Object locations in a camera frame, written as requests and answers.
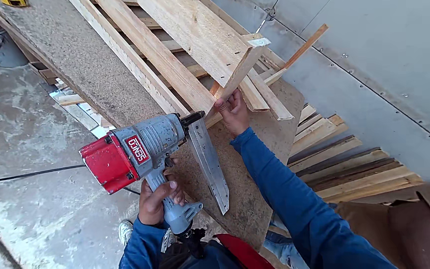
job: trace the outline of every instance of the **yellow tape measure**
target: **yellow tape measure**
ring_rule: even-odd
[[[11,7],[22,8],[22,7],[27,7],[28,6],[28,3],[27,3],[26,0],[1,0],[1,2],[3,4],[11,6]]]

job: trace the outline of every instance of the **nail gun handle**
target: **nail gun handle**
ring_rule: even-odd
[[[161,184],[167,182],[167,179],[163,175],[163,168],[159,170],[153,170],[146,177],[147,183],[151,187],[152,191],[155,191]],[[163,218],[170,225],[170,229],[175,235],[186,232],[192,227],[192,219],[197,213],[204,207],[201,202],[186,203],[181,206],[175,204],[173,199],[167,197],[163,199]]]

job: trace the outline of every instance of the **metal wall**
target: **metal wall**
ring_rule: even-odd
[[[339,138],[362,140],[346,154],[380,146],[430,181],[430,2],[214,2],[251,32],[271,19],[260,33],[285,61],[328,24],[318,50],[310,48],[284,80],[323,116],[345,120],[350,129]]]

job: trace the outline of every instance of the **concrete floor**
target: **concrete floor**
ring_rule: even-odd
[[[81,164],[78,149],[96,139],[42,82],[28,66],[0,68],[0,178]],[[0,182],[0,268],[117,268],[117,226],[138,205],[126,191],[107,195],[86,168]],[[205,240],[224,232],[205,212],[194,226]]]

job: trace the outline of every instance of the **red nail gun housing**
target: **red nail gun housing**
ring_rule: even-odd
[[[112,132],[84,146],[79,152],[86,166],[109,194],[140,180],[139,174]]]

